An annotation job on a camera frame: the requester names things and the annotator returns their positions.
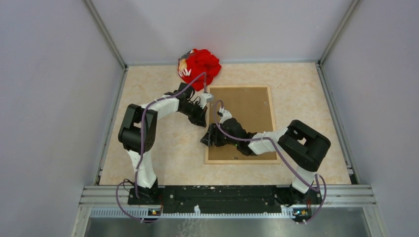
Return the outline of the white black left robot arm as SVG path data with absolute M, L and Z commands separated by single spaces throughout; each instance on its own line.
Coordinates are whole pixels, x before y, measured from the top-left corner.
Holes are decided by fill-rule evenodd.
M 213 95 L 204 91 L 193 98 L 194 94 L 194 88 L 182 82 L 173 92 L 167 92 L 148 104 L 130 104 L 126 109 L 118 141 L 131 158 L 134 170 L 133 196 L 146 204 L 155 203 L 159 196 L 158 179 L 151 158 L 158 121 L 173 113 L 182 113 L 193 125 L 207 125 L 207 104 L 213 100 Z

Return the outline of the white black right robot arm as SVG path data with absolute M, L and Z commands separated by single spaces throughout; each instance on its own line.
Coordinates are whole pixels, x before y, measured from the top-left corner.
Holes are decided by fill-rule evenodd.
M 276 152 L 287 167 L 293 160 L 296 168 L 291 168 L 294 175 L 288 191 L 277 194 L 277 201 L 291 206 L 304 203 L 310 191 L 318 192 L 313 182 L 318 180 L 317 172 L 325 158 L 330 140 L 300 120 L 293 120 L 283 130 L 263 133 L 247 132 L 235 118 L 224 122 L 211 123 L 200 142 L 207 147 L 231 145 L 245 156 L 259 156 Z

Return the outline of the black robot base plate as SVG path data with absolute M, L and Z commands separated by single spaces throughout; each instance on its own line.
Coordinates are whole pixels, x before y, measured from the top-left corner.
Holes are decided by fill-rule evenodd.
M 175 201 L 261 201 L 281 205 L 319 204 L 322 194 L 311 189 L 302 194 L 290 185 L 230 185 L 230 186 L 157 186 L 152 189 L 131 188 L 127 203 L 129 205 L 164 204 Z

